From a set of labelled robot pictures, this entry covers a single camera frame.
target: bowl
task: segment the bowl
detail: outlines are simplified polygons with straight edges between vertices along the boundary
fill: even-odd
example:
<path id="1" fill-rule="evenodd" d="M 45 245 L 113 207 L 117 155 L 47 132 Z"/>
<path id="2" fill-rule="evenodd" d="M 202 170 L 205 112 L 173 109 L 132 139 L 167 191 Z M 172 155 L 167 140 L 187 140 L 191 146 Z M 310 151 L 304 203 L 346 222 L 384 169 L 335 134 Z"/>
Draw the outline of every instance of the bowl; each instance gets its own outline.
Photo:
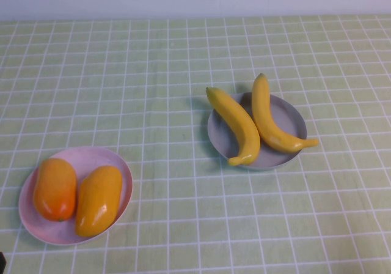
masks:
<path id="1" fill-rule="evenodd" d="M 83 179 L 97 167 L 112 165 L 121 171 L 122 191 L 120 207 L 114 222 L 111 224 L 113 226 L 126 210 L 133 189 L 131 171 L 123 158 L 104 147 L 69 148 L 51 156 L 51 158 L 61 158 L 72 165 L 78 178 L 78 188 Z M 93 237 L 81 237 L 75 233 L 75 215 L 63 222 L 53 222 L 44 219 L 33 205 L 33 194 L 37 177 L 38 168 L 26 179 L 20 193 L 18 206 L 20 219 L 24 227 L 34 237 L 53 245 L 75 245 L 88 242 L 105 233 L 111 227 Z"/>
<path id="2" fill-rule="evenodd" d="M 232 95 L 252 118 L 251 92 Z M 270 96 L 271 112 L 274 122 L 283 131 L 307 139 L 307 127 L 299 111 L 282 98 Z M 208 136 L 214 148 L 226 159 L 237 156 L 239 145 L 235 134 L 214 109 L 208 119 Z M 289 154 L 278 152 L 269 147 L 261 139 L 261 149 L 258 158 L 251 165 L 240 165 L 247 169 L 267 171 L 279 168 L 295 158 L 299 152 Z"/>

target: table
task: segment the table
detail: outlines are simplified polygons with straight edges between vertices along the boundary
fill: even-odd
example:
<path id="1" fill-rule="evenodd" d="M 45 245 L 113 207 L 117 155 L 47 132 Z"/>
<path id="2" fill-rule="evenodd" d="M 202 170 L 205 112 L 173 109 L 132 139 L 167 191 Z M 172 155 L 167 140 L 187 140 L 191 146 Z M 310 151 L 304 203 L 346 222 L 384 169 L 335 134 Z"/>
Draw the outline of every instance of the table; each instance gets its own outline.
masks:
<path id="1" fill-rule="evenodd" d="M 272 94 L 318 147 L 276 171 L 227 166 L 207 86 Z M 6 273 L 391 273 L 391 15 L 0 23 Z M 75 146 L 134 176 L 104 236 L 47 245 L 20 224 L 37 163 Z"/>

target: pink plate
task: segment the pink plate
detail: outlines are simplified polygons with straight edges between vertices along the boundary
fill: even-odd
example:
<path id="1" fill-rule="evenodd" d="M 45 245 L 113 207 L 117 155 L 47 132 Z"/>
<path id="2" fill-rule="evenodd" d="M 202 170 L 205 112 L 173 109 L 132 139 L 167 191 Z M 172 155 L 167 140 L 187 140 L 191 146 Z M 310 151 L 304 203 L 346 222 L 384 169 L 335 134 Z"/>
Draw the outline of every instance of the pink plate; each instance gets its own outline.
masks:
<path id="1" fill-rule="evenodd" d="M 82 180 L 97 167 L 113 165 L 119 168 L 122 173 L 122 191 L 120 208 L 113 222 L 113 224 L 115 224 L 126 210 L 133 189 L 132 174 L 125 161 L 113 151 L 103 147 L 70 148 L 51 156 L 51 158 L 62 158 L 73 166 L 78 177 L 78 186 L 80 186 Z M 43 242 L 53 245 L 74 245 L 92 240 L 100 235 L 93 237 L 78 236 L 75 233 L 75 216 L 61 223 L 48 221 L 41 217 L 32 203 L 32 195 L 37 176 L 38 168 L 35 169 L 25 181 L 19 197 L 20 219 L 24 227 L 33 236 Z"/>

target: gray plate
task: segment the gray plate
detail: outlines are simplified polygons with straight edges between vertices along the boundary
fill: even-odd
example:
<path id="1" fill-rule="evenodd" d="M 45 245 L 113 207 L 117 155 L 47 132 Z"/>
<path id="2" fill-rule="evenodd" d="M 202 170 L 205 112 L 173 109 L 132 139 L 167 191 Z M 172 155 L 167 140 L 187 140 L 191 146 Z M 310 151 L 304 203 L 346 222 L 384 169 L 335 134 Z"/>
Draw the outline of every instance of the gray plate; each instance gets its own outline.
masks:
<path id="1" fill-rule="evenodd" d="M 232 97 L 252 117 L 251 93 L 245 92 Z M 274 95 L 270 96 L 270 101 L 272 116 L 278 127 L 291 135 L 306 139 L 307 128 L 299 111 L 287 101 Z M 237 156 L 239 145 L 235 135 L 216 110 L 212 111 L 208 119 L 208 135 L 212 145 L 224 158 Z M 261 140 L 261 151 L 257 160 L 249 166 L 241 165 L 241 167 L 254 170 L 270 170 L 288 163 L 298 153 L 300 152 L 294 154 L 278 152 Z"/>

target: toy banana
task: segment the toy banana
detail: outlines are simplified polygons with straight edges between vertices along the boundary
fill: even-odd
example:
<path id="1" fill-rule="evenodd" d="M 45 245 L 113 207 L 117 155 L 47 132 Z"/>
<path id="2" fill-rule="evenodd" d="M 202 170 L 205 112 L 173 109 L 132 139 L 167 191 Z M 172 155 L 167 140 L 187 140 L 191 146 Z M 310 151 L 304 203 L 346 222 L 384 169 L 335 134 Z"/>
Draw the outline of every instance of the toy banana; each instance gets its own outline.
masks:
<path id="1" fill-rule="evenodd" d="M 261 139 L 250 115 L 231 96 L 217 87 L 207 87 L 206 95 L 213 108 L 234 132 L 239 144 L 238 156 L 229 158 L 228 164 L 250 165 L 257 159 L 261 148 Z"/>
<path id="2" fill-rule="evenodd" d="M 301 139 L 282 131 L 274 122 L 270 109 L 268 79 L 259 74 L 252 86 L 252 115 L 261 139 L 280 152 L 295 153 L 305 147 L 319 144 L 317 139 Z"/>

